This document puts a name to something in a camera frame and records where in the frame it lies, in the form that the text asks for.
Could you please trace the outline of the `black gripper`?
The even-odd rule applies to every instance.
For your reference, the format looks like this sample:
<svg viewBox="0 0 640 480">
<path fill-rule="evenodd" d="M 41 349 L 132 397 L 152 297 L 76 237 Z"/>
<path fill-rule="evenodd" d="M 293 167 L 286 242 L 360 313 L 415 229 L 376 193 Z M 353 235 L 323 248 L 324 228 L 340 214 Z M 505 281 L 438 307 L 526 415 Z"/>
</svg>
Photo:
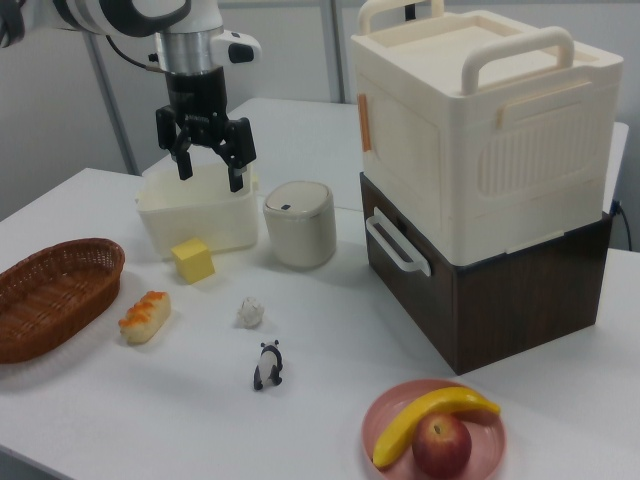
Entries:
<svg viewBox="0 0 640 480">
<path fill-rule="evenodd" d="M 169 104 L 156 111 L 158 143 L 170 150 L 183 181 L 193 176 L 191 144 L 206 146 L 227 165 L 229 188 L 244 186 L 243 173 L 257 158 L 248 119 L 227 115 L 224 69 L 196 75 L 165 74 Z"/>
</svg>

